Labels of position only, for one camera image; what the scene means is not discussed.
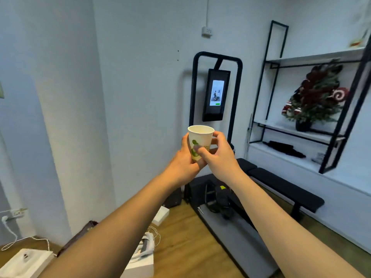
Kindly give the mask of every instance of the paper cup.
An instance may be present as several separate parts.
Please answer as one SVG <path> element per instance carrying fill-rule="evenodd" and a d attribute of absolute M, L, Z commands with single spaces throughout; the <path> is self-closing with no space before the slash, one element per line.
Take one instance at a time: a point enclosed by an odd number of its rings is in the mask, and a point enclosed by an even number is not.
<path fill-rule="evenodd" d="M 211 140 L 213 139 L 214 129 L 209 126 L 195 125 L 188 127 L 189 132 L 189 145 L 191 146 L 192 159 L 198 161 L 201 159 L 193 149 L 193 146 L 203 146 L 210 151 Z"/>

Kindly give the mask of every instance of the weight bench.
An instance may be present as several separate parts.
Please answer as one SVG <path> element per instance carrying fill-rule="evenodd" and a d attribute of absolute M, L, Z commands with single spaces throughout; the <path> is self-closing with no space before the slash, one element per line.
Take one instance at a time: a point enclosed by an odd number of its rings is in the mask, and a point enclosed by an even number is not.
<path fill-rule="evenodd" d="M 297 185 L 288 182 L 265 169 L 258 168 L 256 165 L 246 161 L 245 159 L 237 159 L 237 162 L 248 176 L 294 201 L 294 207 L 292 208 L 290 215 L 296 221 L 301 219 L 299 212 L 300 207 L 315 213 L 318 208 L 323 206 L 325 203 L 321 197 L 318 197 L 317 195 L 314 195 L 313 193 L 310 193 L 309 191 L 306 191 L 305 189 L 298 187 Z"/>

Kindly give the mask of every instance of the flower pot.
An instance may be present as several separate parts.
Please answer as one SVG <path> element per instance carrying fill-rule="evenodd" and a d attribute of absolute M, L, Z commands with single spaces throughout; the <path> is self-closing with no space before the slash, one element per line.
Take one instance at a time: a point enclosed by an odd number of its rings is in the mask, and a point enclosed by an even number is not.
<path fill-rule="evenodd" d="M 297 131 L 309 131 L 312 126 L 312 121 L 310 120 L 305 120 L 305 121 L 296 121 L 295 128 Z"/>

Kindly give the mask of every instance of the bench leg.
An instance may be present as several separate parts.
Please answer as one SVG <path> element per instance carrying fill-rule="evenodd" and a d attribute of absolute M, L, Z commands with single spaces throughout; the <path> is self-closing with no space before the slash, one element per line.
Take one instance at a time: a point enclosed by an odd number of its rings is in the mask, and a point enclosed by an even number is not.
<path fill-rule="evenodd" d="M 301 206 L 298 203 L 295 203 L 290 214 L 290 216 L 297 222 L 300 222 L 300 220 L 303 218 L 302 214 L 300 213 L 300 207 Z"/>

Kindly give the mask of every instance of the black metal frame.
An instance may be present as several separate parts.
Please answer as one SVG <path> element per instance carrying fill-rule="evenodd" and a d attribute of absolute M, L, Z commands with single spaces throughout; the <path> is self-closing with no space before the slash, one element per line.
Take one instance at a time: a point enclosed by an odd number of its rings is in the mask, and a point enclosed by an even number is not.
<path fill-rule="evenodd" d="M 222 55 L 222 54 L 214 54 L 214 53 L 209 53 L 207 51 L 200 51 L 199 53 L 197 53 L 194 56 L 194 58 L 193 58 L 193 68 L 192 68 L 191 107 L 190 107 L 190 110 L 189 110 L 189 126 L 193 126 L 193 122 L 194 122 L 194 105 L 195 105 L 195 102 L 196 102 L 196 84 L 197 84 L 198 60 L 201 56 L 216 58 L 217 61 L 216 61 L 215 66 L 214 66 L 214 69 L 216 69 L 216 70 L 218 70 L 220 68 L 220 65 L 223 62 L 223 60 L 234 61 L 234 62 L 237 63 L 236 84 L 234 85 L 232 110 L 231 110 L 231 117 L 229 119 L 229 129 L 228 129 L 228 137 L 227 137 L 227 141 L 229 143 L 231 143 L 232 142 L 233 126 L 234 126 L 234 118 L 236 116 L 238 93 L 240 91 L 240 83 L 241 83 L 241 75 L 242 75 L 242 67 L 243 67 L 242 60 L 240 60 L 237 57 L 230 57 L 228 55 Z"/>
<path fill-rule="evenodd" d="M 341 114 L 339 116 L 339 119 L 337 121 L 337 124 L 336 124 L 336 127 L 335 127 L 335 130 L 333 133 L 329 133 L 329 132 L 326 132 L 326 131 L 319 131 L 319 130 L 311 130 L 313 132 L 316 132 L 316 133 L 321 133 L 321 134 L 324 134 L 324 135 L 329 135 L 331 136 L 331 139 L 329 141 L 329 143 L 326 143 L 326 142 L 321 142 L 319 140 L 314 140 L 314 139 L 311 139 L 311 138 L 308 138 L 308 137 L 304 137 L 304 136 L 300 136 L 300 135 L 295 135 L 295 134 L 292 134 L 292 133 L 288 133 L 288 132 L 285 132 L 285 131 L 280 131 L 280 130 L 277 130 L 277 129 L 274 129 L 274 128 L 271 128 L 265 124 L 262 124 L 262 123 L 259 123 L 259 122 L 256 122 L 254 121 L 254 118 L 255 118 L 255 113 L 256 113 L 256 108 L 257 108 L 257 103 L 258 103 L 258 100 L 259 100 L 259 95 L 260 95 L 260 89 L 262 87 L 262 80 L 263 80 L 263 74 L 264 74 L 264 70 L 266 68 L 266 64 L 270 64 L 270 69 L 275 69 L 276 70 L 276 74 L 275 74 L 275 78 L 274 78 L 274 81 L 273 81 L 273 86 L 272 86 L 272 90 L 271 90 L 271 96 L 270 96 L 270 99 L 269 99 L 269 104 L 268 104 L 268 109 L 267 109 L 267 114 L 266 114 L 266 120 L 268 119 L 268 116 L 269 116 L 269 111 L 270 111 L 270 108 L 271 108 L 271 102 L 272 102 L 272 98 L 273 98 L 273 93 L 275 91 L 275 88 L 276 88 L 276 82 L 277 82 L 277 77 L 278 77 L 278 73 L 279 73 L 279 70 L 282 69 L 282 68 L 295 68 L 295 67 L 303 67 L 303 66 L 315 66 L 315 65 L 321 65 L 321 64 L 326 64 L 328 62 L 322 62 L 322 63 L 309 63 L 309 64 L 295 64 L 295 65 L 285 65 L 285 66 L 281 66 L 279 63 L 277 62 L 274 62 L 274 61 L 269 61 L 267 60 L 267 54 L 268 54 L 268 50 L 269 50 L 269 45 L 270 45 L 270 41 L 271 41 L 271 34 L 272 34 L 272 29 L 273 29 L 273 26 L 274 25 L 278 25 L 278 26 L 281 26 L 283 28 L 285 28 L 285 37 L 283 39 L 283 43 L 282 43 L 282 47 L 281 47 L 281 54 L 280 54 L 280 58 L 282 58 L 282 54 L 283 54 L 283 51 L 285 49 L 285 44 L 286 44 L 286 38 L 287 38 L 287 34 L 288 34 L 288 30 L 289 30 L 289 26 L 288 25 L 285 25 L 285 24 L 282 24 L 282 23 L 279 23 L 277 21 L 274 21 L 272 20 L 271 22 L 271 27 L 269 29 L 269 34 L 268 34 L 268 40 L 267 40 L 267 45 L 266 45 L 266 50 L 265 50 L 265 55 L 264 55 L 264 60 L 263 60 L 263 63 L 262 63 L 262 69 L 261 69 L 261 72 L 260 72 L 260 79 L 259 79 L 259 84 L 258 84 L 258 89 L 257 89 L 257 94 L 256 94 L 256 100 L 255 100 L 255 105 L 254 105 L 254 111 L 253 111 L 253 124 L 257 124 L 259 127 L 262 127 L 263 130 L 262 130 L 262 134 L 261 134 L 261 137 L 259 140 L 255 140 L 255 141 L 251 141 L 249 142 L 249 144 L 252 144 L 252 143 L 257 143 L 257 142 L 262 142 L 263 141 L 263 138 L 264 138 L 264 133 L 265 133 L 265 130 L 268 129 L 268 130 L 271 130 L 271 131 L 277 131 L 277 132 L 280 132 L 280 133 L 283 133 L 283 134 L 286 134 L 286 135 L 290 135 L 290 136 L 295 136 L 295 137 L 298 137 L 298 138 L 301 138 L 301 139 L 305 139 L 305 140 L 310 140 L 310 141 L 313 141 L 313 142 L 316 142 L 316 143 L 319 143 L 319 144 L 323 144 L 323 145 L 327 145 L 327 151 L 326 151 L 326 154 L 325 154 L 325 157 L 323 159 L 323 162 L 319 168 L 319 173 L 320 174 L 323 174 L 323 173 L 326 173 L 334 168 L 336 168 L 337 164 L 339 163 L 339 160 L 340 160 L 340 157 L 341 157 L 341 154 L 345 148 L 345 145 L 346 145 L 346 142 L 348 141 L 348 138 L 350 136 L 350 133 L 354 127 L 354 124 L 355 124 L 355 121 L 358 117 L 358 114 L 359 114 L 359 111 L 364 103 L 364 100 L 366 98 L 366 95 L 368 93 L 368 89 L 370 88 L 371 86 L 371 72 L 368 74 L 367 76 L 367 79 L 366 79 L 366 83 L 362 89 L 362 92 L 360 94 L 360 97 L 357 101 L 357 104 L 355 106 L 355 109 L 353 111 L 353 114 L 352 114 L 352 117 L 349 121 L 349 124 L 346 128 L 346 131 L 345 131 L 345 134 L 344 135 L 341 135 L 340 134 L 340 131 L 341 131 L 341 128 L 343 127 L 343 124 L 344 124 L 344 121 L 345 121 L 345 118 L 346 118 L 346 115 L 349 111 L 349 107 L 351 105 L 351 102 L 354 98 L 354 95 L 355 95 L 355 92 L 358 88 L 358 85 L 359 85 L 359 81 L 361 80 L 361 77 L 363 75 L 363 72 L 366 68 L 366 65 L 367 63 L 371 60 L 371 36 L 368 40 L 368 43 L 366 45 L 366 48 L 364 50 L 364 53 L 363 53 L 363 56 L 360 60 L 345 60 L 345 61 L 339 61 L 338 63 L 342 63 L 342 64 L 345 64 L 345 63 L 359 63 L 358 65 L 358 68 L 357 68 L 357 71 L 356 71 L 356 74 L 354 76 L 354 79 L 353 79 L 353 82 L 352 82 L 352 85 L 350 87 L 350 92 L 349 92 L 349 95 L 344 103 L 344 107 L 341 111 Z M 338 148 L 337 150 L 337 153 L 336 153 L 336 156 L 332 162 L 332 164 L 327 167 L 327 164 L 329 162 L 329 159 L 331 157 L 331 154 L 332 154 L 332 151 L 334 150 L 334 148 Z"/>

